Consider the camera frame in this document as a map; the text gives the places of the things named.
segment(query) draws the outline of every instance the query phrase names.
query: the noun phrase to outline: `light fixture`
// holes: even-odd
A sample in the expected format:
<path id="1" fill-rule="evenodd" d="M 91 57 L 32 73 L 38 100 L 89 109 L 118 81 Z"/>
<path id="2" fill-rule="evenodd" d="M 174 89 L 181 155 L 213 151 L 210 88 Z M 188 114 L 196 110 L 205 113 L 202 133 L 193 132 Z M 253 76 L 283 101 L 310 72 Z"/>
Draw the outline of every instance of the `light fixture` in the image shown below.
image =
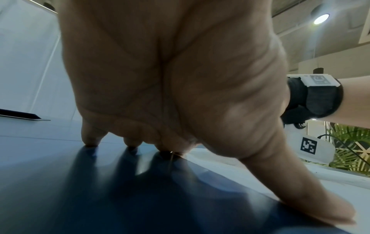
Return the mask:
<path id="1" fill-rule="evenodd" d="M 318 24 L 322 24 L 323 22 L 325 22 L 328 18 L 329 18 L 330 14 L 324 14 L 320 17 L 318 17 L 314 22 L 313 24 L 315 25 L 318 25 Z"/>

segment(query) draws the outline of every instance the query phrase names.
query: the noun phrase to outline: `black wrist-worn device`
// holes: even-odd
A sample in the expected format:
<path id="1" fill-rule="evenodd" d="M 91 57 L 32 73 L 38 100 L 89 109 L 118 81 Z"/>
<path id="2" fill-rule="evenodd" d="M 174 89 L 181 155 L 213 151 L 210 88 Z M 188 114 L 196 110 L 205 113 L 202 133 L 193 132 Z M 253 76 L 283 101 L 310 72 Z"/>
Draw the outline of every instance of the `black wrist-worn device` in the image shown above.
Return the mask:
<path id="1" fill-rule="evenodd" d="M 290 102 L 281 116 L 284 124 L 327 117 L 343 100 L 343 87 L 328 74 L 288 75 L 288 86 Z"/>

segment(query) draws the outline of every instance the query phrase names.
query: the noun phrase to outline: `white tag on wristband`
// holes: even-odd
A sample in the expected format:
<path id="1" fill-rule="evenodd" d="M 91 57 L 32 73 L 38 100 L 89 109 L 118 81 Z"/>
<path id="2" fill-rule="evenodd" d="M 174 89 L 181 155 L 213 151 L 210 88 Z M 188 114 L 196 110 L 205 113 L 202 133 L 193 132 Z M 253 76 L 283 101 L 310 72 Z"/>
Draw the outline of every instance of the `white tag on wristband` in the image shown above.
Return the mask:
<path id="1" fill-rule="evenodd" d="M 333 76 L 328 74 L 295 74 L 288 75 L 290 78 L 301 78 L 303 84 L 307 87 L 311 86 L 336 86 L 339 87 L 340 83 L 334 79 Z"/>

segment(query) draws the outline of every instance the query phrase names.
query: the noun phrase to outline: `black cable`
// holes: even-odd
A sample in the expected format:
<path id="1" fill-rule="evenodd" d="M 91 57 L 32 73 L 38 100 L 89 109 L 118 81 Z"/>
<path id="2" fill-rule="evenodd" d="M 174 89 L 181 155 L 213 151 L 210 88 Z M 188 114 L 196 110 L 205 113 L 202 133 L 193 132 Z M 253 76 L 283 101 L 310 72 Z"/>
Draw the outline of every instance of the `black cable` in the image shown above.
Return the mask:
<path id="1" fill-rule="evenodd" d="M 346 144 L 344 144 L 344 142 L 343 141 L 341 141 L 338 137 L 336 137 L 336 136 L 333 136 L 333 135 L 330 135 L 330 134 L 323 134 L 323 135 L 321 135 L 321 136 L 318 136 L 318 138 L 319 139 L 321 139 L 321 137 L 323 137 L 323 136 L 330 136 L 330 137 L 332 137 L 332 138 L 334 138 L 334 139 L 336 139 L 337 141 L 339 141 L 342 145 L 344 145 L 347 149 L 349 149 L 349 151 L 351 152 L 351 153 L 353 153 L 354 155 L 356 155 L 358 158 L 360 158 L 361 159 L 361 161 L 363 161 L 366 165 L 368 165 L 369 166 L 369 168 L 370 168 L 370 163 L 368 163 L 365 159 L 363 159 L 361 156 L 359 156 L 356 152 L 354 152 L 350 147 L 348 147 Z"/>

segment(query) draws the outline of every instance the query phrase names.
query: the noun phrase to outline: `black and white square marker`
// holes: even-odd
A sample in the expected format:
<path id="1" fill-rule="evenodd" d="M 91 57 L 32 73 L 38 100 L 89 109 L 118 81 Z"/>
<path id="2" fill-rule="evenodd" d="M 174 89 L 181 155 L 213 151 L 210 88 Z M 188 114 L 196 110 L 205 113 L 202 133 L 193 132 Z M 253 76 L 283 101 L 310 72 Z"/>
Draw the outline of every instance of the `black and white square marker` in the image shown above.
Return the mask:
<path id="1" fill-rule="evenodd" d="M 322 76 L 322 75 L 310 75 L 310 77 L 313 80 L 313 82 L 315 82 L 315 84 L 317 84 L 317 85 L 331 84 L 330 81 L 328 81 L 328 79 L 326 79 L 325 76 Z"/>
<path id="2" fill-rule="evenodd" d="M 316 154 L 316 148 L 317 148 L 317 141 L 303 138 L 302 139 L 302 145 L 301 150 L 307 153 Z"/>

